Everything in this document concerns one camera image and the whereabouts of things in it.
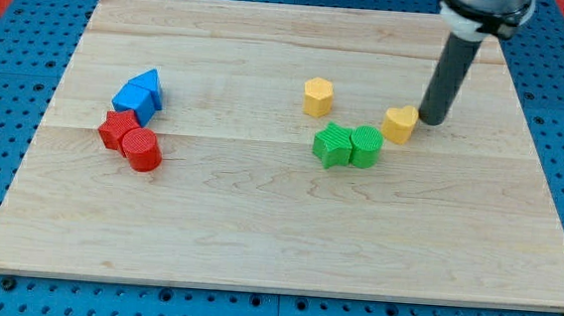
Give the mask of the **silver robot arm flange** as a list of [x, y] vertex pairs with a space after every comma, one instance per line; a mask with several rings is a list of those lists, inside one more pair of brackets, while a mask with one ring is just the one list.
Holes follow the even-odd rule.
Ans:
[[451, 34], [467, 42], [509, 40], [533, 16], [537, 0], [439, 0]]

